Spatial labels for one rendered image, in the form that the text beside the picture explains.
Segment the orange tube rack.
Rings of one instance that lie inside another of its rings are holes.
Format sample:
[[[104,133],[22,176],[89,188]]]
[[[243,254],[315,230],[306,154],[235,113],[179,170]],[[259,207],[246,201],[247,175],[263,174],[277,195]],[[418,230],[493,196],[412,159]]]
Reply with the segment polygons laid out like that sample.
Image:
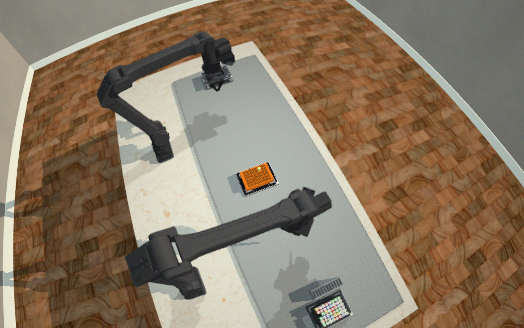
[[[258,167],[261,168],[261,171],[259,172]],[[274,178],[271,174],[271,171],[267,163],[242,171],[240,172],[240,176],[243,179],[242,181],[244,183],[246,191],[253,190],[255,188],[261,187],[274,181]]]

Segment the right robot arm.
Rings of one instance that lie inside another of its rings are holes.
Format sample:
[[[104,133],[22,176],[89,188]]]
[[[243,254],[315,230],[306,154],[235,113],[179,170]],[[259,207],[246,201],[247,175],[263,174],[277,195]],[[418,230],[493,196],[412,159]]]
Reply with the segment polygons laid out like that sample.
[[[152,281],[181,289],[186,300],[203,295],[201,278],[190,262],[276,228],[307,225],[332,208],[326,191],[319,196],[314,194],[306,187],[295,189],[272,207],[196,233],[178,235],[175,226],[151,233],[148,242],[125,256],[133,287]],[[178,249],[180,263],[172,242]]]

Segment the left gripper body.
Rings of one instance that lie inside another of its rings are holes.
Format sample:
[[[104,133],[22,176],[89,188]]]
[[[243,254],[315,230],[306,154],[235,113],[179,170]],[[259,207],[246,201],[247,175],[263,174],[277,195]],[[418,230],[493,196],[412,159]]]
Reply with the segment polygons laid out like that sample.
[[[214,79],[213,80],[213,77],[215,77],[215,76],[218,76],[218,77],[222,76],[222,72],[221,71],[213,73],[212,64],[215,63],[215,62],[216,62],[216,60],[214,62],[212,62],[212,63],[204,63],[203,62],[204,65],[202,64],[202,67],[203,67],[203,70],[205,72],[205,76],[207,77],[207,81],[208,81],[209,85],[212,85],[212,84],[220,82],[219,79]]]

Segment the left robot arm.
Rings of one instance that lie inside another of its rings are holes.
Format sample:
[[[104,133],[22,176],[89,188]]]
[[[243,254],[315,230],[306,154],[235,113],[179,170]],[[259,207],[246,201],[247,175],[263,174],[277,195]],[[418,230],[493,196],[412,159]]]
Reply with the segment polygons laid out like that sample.
[[[212,64],[213,73],[221,71],[220,62],[229,66],[232,66],[235,62],[235,56],[232,53],[229,40],[222,37],[215,41],[207,32],[201,31],[178,44],[151,54],[134,63],[124,66],[119,65],[110,69],[106,73],[106,76],[104,76],[96,94],[101,107],[109,108],[116,112],[150,137],[152,141],[151,145],[153,146],[153,151],[158,162],[173,156],[169,143],[170,136],[168,136],[169,133],[165,130],[166,127],[158,120],[151,122],[151,119],[147,118],[120,96],[116,95],[131,88],[132,83],[137,79],[180,59],[198,53],[201,53],[204,63],[212,63],[216,60],[216,62]],[[124,78],[125,76],[126,78]]]

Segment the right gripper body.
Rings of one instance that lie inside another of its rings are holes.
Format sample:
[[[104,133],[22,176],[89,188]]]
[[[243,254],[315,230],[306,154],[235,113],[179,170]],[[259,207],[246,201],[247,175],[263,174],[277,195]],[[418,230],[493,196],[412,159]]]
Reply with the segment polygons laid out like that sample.
[[[288,227],[281,227],[280,229],[282,229],[284,231],[287,231],[287,232],[290,232],[292,234],[295,234],[297,236],[300,236],[300,234],[301,234],[301,235],[307,237],[309,235],[309,232],[310,232],[310,229],[312,227],[313,221],[314,221],[314,219],[309,221],[307,225],[305,225],[306,223],[301,225],[301,226],[290,225]]]

